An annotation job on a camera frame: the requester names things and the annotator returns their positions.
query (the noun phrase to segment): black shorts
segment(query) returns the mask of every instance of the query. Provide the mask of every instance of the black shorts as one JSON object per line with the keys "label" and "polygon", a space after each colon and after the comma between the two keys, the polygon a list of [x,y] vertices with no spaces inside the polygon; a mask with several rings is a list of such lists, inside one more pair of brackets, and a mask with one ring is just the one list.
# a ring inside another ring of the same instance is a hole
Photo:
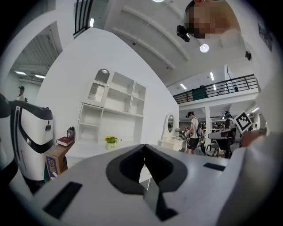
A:
{"label": "black shorts", "polygon": [[190,138],[189,149],[194,150],[198,146],[199,138]]}

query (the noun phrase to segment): indoor plant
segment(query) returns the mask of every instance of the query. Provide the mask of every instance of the indoor plant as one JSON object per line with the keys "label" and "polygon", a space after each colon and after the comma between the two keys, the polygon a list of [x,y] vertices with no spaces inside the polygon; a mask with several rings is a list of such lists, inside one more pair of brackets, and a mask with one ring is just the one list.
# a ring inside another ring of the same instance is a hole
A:
{"label": "indoor plant", "polygon": [[118,137],[106,136],[105,137],[105,141],[107,142],[106,143],[106,149],[107,150],[114,150],[116,148],[116,144],[117,144],[118,140],[119,140]]}

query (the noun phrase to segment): white desk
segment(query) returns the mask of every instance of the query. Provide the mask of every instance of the white desk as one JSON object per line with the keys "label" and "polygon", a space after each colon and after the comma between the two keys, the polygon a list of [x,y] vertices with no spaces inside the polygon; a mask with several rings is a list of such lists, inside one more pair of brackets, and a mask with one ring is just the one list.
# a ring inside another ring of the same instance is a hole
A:
{"label": "white desk", "polygon": [[178,140],[178,139],[172,139],[170,141],[165,141],[165,140],[159,140],[159,142],[161,142],[161,147],[165,147],[165,148],[169,148],[171,150],[174,151],[179,151],[182,148],[185,149],[185,151],[187,150],[187,141],[186,140]]}
{"label": "white desk", "polygon": [[[137,145],[135,142],[120,142],[117,144],[117,149]],[[66,153],[68,168],[84,160],[85,158],[97,156],[100,154],[105,154],[111,152],[105,148],[105,143],[87,143],[87,142],[75,142],[70,150]],[[140,175],[140,183],[151,178],[151,174],[147,167],[142,168]]]}

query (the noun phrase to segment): flower pot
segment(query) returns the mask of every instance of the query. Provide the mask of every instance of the flower pot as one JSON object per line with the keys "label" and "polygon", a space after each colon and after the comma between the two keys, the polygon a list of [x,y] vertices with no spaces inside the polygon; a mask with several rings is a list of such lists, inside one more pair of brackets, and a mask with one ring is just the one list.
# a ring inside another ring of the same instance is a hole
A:
{"label": "flower pot", "polygon": [[116,143],[106,143],[105,148],[107,150],[115,150],[116,149]]}

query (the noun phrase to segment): vanity table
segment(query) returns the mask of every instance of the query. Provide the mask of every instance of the vanity table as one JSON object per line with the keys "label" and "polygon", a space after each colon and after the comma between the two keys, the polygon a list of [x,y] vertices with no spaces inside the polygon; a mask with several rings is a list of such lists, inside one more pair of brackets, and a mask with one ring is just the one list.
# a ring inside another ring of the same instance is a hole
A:
{"label": "vanity table", "polygon": [[187,150],[187,141],[177,139],[179,137],[178,128],[176,127],[174,116],[172,113],[168,114],[165,119],[164,131],[162,139],[159,140],[161,147],[169,148],[174,151]]}

